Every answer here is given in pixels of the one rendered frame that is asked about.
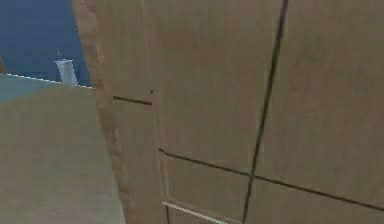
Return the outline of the pale grey cylindrical bin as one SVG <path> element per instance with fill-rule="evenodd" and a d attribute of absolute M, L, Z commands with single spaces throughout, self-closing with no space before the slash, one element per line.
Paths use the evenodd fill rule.
<path fill-rule="evenodd" d="M 73 60 L 68 59 L 64 57 L 60 50 L 56 50 L 56 59 L 54 60 L 58 71 L 59 75 L 61 78 L 61 82 L 64 85 L 70 86 L 70 87 L 75 87 L 78 85 L 78 81 L 75 75 L 75 70 L 74 70 L 74 65 L 73 65 Z"/>

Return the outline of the tan wooden cupboard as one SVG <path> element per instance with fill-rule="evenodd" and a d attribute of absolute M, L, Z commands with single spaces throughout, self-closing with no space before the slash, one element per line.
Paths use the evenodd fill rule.
<path fill-rule="evenodd" d="M 71 0 L 124 224 L 384 224 L 384 0 Z"/>

